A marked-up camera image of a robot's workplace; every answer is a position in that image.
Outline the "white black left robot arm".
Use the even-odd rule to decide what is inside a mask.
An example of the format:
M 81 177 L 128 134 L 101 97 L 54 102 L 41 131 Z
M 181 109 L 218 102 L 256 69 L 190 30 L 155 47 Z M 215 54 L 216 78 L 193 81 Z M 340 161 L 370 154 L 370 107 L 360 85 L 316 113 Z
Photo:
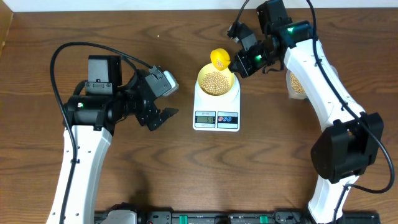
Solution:
M 141 126 L 154 131 L 177 113 L 154 103 L 178 89 L 174 76 L 154 65 L 134 69 L 124 85 L 121 62 L 126 60 L 89 56 L 88 79 L 61 106 L 66 117 L 63 161 L 48 223 L 94 223 L 101 169 L 117 123 L 134 115 Z

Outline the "yellow plastic measuring scoop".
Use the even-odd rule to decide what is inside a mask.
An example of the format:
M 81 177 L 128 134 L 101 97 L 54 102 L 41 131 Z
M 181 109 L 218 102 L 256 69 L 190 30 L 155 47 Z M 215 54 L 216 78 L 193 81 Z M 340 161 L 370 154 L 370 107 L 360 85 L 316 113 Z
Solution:
M 210 58 L 214 67 L 219 71 L 225 70 L 231 63 L 229 53 L 227 53 L 227 51 L 222 48 L 212 50 Z

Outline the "pale yellow bowl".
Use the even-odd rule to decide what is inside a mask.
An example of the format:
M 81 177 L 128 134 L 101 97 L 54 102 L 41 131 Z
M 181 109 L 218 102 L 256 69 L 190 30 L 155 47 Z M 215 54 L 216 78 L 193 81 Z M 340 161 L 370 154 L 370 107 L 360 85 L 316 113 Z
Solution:
M 221 96 L 229 92 L 235 75 L 228 69 L 218 70 L 212 63 L 205 65 L 198 73 L 197 82 L 202 91 L 211 96 Z

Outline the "soybeans in bowl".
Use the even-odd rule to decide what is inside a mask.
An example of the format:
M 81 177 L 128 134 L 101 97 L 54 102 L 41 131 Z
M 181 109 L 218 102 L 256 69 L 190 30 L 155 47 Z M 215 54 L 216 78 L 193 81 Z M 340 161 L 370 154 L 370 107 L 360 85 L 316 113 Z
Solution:
M 228 77 L 220 72 L 206 73 L 200 87 L 205 93 L 212 96 L 224 95 L 230 90 Z

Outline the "clear container of soybeans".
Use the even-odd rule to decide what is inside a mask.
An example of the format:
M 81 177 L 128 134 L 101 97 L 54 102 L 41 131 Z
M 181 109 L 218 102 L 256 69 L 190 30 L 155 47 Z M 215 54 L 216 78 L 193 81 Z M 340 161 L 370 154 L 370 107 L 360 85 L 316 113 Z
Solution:
M 289 98 L 296 100 L 308 99 L 316 109 L 319 109 L 320 106 L 332 106 L 333 102 L 338 102 L 333 90 L 318 67 L 309 68 L 300 64 L 298 66 L 292 65 L 292 69 L 298 72 L 298 77 L 290 70 L 287 71 L 286 79 Z

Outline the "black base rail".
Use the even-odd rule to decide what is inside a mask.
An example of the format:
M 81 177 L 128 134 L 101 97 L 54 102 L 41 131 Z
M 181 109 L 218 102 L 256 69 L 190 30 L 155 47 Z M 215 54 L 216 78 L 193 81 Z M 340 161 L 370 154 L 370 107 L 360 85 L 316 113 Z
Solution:
M 140 208 L 130 203 L 112 206 L 106 212 L 95 212 L 94 223 L 137 224 L 265 224 L 307 223 L 315 221 L 306 210 L 282 209 L 270 212 L 192 212 L 172 208 Z

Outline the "white digital kitchen scale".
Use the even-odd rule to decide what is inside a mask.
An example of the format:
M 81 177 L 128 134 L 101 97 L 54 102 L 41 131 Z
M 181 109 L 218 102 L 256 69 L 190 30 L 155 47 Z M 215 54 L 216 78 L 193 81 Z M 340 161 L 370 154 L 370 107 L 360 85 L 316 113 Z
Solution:
M 241 88 L 238 78 L 232 89 L 221 96 L 211 96 L 195 84 L 193 129 L 197 131 L 237 132 L 240 129 Z

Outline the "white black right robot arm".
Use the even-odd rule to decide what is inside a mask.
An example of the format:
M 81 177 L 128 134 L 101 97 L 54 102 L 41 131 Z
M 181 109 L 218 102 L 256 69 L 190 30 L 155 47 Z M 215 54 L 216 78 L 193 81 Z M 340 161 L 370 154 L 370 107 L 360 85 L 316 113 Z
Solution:
M 376 160 L 383 121 L 377 113 L 366 113 L 345 90 L 325 57 L 315 21 L 293 21 L 282 1 L 264 2 L 257 17 L 264 40 L 242 22 L 229 28 L 228 37 L 242 46 L 229 69 L 247 78 L 258 70 L 267 73 L 279 62 L 298 79 L 322 130 L 311 150 L 318 179 L 308 217 L 313 223 L 340 221 L 350 188 Z

